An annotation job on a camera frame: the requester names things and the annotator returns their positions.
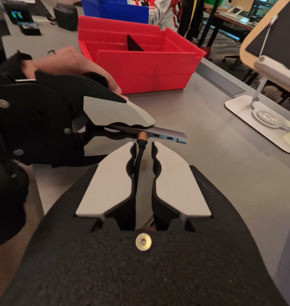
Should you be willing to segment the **grey usb hub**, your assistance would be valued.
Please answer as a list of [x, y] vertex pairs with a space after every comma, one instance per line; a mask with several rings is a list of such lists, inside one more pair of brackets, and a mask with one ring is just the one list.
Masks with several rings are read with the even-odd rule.
[[159, 140], [167, 140], [180, 144], [187, 144], [188, 138], [183, 132], [178, 132], [170, 129], [159, 128], [156, 126], [141, 127], [141, 126], [125, 126], [119, 124], [110, 124], [106, 129], [125, 132], [138, 136], [141, 132], [146, 133], [147, 139], [155, 138]]

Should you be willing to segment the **person's left hand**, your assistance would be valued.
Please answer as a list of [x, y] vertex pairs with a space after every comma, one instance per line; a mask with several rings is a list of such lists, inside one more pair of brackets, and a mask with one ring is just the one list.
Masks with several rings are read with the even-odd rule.
[[37, 70], [60, 75], [84, 75], [94, 72], [106, 78], [111, 91], [128, 100], [126, 96], [122, 95], [122, 90], [106, 70], [87, 59], [72, 46], [56, 50], [54, 55], [47, 55], [38, 60], [22, 60], [21, 70], [28, 79], [35, 79]]

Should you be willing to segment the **red plastic bin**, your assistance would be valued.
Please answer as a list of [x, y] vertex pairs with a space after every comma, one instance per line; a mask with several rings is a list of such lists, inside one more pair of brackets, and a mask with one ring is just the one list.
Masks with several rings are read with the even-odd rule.
[[[144, 52], [127, 49], [130, 35]], [[205, 56], [172, 29], [80, 16], [78, 43], [84, 56], [106, 70], [123, 95], [184, 89]]]

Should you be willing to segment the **black board on white stand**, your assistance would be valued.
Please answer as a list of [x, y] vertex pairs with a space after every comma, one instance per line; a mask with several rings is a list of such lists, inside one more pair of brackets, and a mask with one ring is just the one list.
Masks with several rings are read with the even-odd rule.
[[248, 34], [239, 52], [241, 61], [259, 75], [253, 64], [264, 55], [290, 69], [290, 1], [278, 1]]

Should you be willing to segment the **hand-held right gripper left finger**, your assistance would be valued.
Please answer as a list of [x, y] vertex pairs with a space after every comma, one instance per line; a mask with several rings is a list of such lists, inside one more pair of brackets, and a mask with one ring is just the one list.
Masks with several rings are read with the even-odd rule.
[[134, 230], [136, 189], [133, 179], [136, 143], [129, 142], [110, 153], [97, 169], [75, 212], [77, 217], [113, 218], [121, 230]]

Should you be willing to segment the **black device with green lights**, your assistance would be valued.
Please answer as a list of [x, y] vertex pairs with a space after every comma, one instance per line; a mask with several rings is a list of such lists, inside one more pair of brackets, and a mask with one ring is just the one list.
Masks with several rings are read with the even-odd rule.
[[13, 24], [18, 22], [31, 23], [33, 22], [29, 7], [24, 2], [5, 2], [3, 4], [5, 12], [9, 16]]

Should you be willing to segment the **black box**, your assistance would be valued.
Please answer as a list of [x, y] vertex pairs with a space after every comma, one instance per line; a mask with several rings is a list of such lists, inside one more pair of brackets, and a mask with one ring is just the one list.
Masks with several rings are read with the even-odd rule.
[[57, 3], [53, 7], [57, 25], [62, 28], [75, 32], [78, 30], [78, 12], [74, 5]]

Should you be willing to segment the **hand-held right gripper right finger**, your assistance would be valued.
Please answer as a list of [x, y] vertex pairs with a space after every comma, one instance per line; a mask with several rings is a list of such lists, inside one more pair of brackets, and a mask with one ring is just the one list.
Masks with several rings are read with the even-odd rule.
[[154, 180], [152, 211], [155, 227], [166, 231], [172, 220], [210, 218], [212, 212], [189, 164], [176, 152], [158, 141], [152, 142]]

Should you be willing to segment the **black yellow-striped jacket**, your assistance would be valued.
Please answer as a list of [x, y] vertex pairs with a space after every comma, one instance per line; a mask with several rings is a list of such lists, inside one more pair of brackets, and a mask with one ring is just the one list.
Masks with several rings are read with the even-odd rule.
[[178, 33], [189, 40], [196, 39], [199, 36], [203, 25], [204, 0], [183, 0], [182, 16]]

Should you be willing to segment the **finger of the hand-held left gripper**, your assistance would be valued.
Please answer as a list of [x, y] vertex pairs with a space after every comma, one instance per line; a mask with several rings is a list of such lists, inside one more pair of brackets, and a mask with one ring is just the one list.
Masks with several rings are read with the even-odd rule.
[[135, 139], [125, 138], [121, 140], [110, 139], [106, 136], [96, 136], [92, 138], [84, 146], [85, 156], [98, 156], [98, 155], [109, 155], [113, 151], [116, 151], [125, 144], [133, 142]]
[[121, 123], [147, 128], [156, 123], [149, 113], [129, 100], [122, 103], [85, 96], [83, 110], [93, 124], [100, 126]]

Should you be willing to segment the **black divider of red bin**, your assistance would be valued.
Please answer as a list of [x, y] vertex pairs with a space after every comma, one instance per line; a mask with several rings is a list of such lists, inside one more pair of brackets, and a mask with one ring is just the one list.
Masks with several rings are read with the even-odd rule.
[[128, 34], [127, 49], [130, 52], [144, 52], [143, 48]]

